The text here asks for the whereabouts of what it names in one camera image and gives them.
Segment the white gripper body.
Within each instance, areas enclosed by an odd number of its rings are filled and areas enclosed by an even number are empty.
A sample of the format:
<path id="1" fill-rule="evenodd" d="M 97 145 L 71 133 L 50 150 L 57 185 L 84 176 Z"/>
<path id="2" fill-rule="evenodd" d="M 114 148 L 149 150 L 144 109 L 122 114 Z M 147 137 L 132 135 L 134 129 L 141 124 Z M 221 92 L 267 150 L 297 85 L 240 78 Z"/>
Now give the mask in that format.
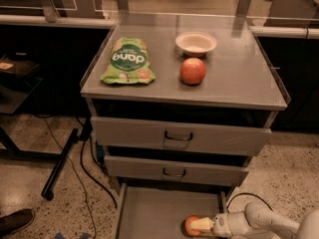
<path id="1" fill-rule="evenodd" d="M 219 213 L 213 218 L 212 232 L 221 238 L 244 236 L 248 223 L 243 212 Z"/>

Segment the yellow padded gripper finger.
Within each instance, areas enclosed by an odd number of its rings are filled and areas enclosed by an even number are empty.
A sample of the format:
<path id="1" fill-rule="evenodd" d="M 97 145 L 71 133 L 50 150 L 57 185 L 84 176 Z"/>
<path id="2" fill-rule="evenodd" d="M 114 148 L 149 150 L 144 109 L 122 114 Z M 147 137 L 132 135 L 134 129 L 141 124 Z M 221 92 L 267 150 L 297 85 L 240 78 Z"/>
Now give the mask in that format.
<path id="1" fill-rule="evenodd" d="M 198 218 L 196 221 L 193 221 L 190 226 L 198 231 L 208 232 L 213 227 L 213 222 L 208 217 Z"/>

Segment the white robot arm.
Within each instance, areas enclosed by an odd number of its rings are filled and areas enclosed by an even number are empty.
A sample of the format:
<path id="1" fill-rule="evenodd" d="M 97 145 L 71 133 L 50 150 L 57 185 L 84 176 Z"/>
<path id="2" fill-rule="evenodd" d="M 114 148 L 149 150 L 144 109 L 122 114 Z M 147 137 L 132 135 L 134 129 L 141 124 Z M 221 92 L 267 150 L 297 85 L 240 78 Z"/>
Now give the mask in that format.
<path id="1" fill-rule="evenodd" d="M 194 237 L 232 239 L 319 239 L 319 210 L 309 212 L 300 223 L 275 213 L 259 203 L 248 203 L 243 211 L 218 213 L 213 217 L 191 215 L 185 220 L 186 233 Z"/>

